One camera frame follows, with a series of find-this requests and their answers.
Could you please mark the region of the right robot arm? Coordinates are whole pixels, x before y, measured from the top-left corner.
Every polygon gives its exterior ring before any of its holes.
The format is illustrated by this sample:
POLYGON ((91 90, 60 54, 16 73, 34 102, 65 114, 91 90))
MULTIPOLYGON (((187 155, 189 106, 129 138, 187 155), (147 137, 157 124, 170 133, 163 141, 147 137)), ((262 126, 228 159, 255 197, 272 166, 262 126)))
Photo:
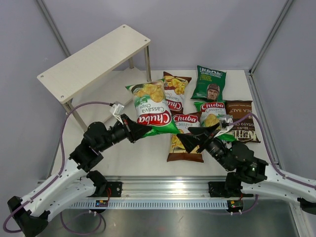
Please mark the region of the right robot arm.
POLYGON ((255 157, 244 143, 233 141, 230 147, 217 138, 216 126, 189 127, 189 134, 177 134, 189 153, 207 151, 227 172, 225 182, 211 185, 211 195, 224 198, 244 194, 262 195, 298 205, 304 212, 316 213, 316 182, 279 170, 275 164, 255 157))

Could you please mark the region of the green Chuba chips bag small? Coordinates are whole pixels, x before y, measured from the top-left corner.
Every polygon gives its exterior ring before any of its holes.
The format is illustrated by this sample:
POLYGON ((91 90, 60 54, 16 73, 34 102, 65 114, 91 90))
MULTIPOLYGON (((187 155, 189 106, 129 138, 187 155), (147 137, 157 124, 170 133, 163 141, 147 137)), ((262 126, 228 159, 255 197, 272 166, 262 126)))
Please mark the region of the green Chuba chips bag small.
POLYGON ((200 124, 202 127, 211 127, 219 122, 219 118, 225 116, 225 101, 194 102, 198 112, 201 112, 200 124))

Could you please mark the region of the green Real hand cooked bag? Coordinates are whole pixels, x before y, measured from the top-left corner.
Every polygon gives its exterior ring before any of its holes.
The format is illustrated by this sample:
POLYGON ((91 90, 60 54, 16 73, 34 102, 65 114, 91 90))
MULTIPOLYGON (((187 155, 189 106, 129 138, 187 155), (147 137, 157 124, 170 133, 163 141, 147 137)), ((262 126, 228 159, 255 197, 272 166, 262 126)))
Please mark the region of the green Real hand cooked bag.
POLYGON ((197 65, 196 87, 191 98, 207 102, 221 101, 226 75, 226 72, 197 65))

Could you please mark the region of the green Chuba chips bag large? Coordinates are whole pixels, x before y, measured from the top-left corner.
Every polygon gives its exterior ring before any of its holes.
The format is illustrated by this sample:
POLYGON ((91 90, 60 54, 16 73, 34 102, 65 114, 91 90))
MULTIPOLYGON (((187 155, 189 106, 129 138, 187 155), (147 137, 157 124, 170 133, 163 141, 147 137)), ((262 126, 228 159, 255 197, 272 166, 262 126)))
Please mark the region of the green Chuba chips bag large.
POLYGON ((144 137, 179 133, 166 101, 164 79, 128 85, 125 88, 133 97, 136 122, 152 127, 144 137))

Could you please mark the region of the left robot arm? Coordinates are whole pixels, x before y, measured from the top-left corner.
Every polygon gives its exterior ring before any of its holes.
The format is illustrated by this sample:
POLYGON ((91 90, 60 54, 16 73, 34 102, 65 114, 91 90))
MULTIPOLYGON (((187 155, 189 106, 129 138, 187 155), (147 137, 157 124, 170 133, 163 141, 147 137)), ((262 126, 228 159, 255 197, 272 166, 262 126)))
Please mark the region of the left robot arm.
POLYGON ((12 218, 22 233, 35 237, 58 213, 76 201, 106 193, 106 178, 93 170, 103 159, 101 153, 124 139, 135 143, 151 130, 151 126, 138 124, 125 114, 110 128, 106 128, 102 122, 92 123, 58 173, 28 195, 13 196, 7 202, 12 218))

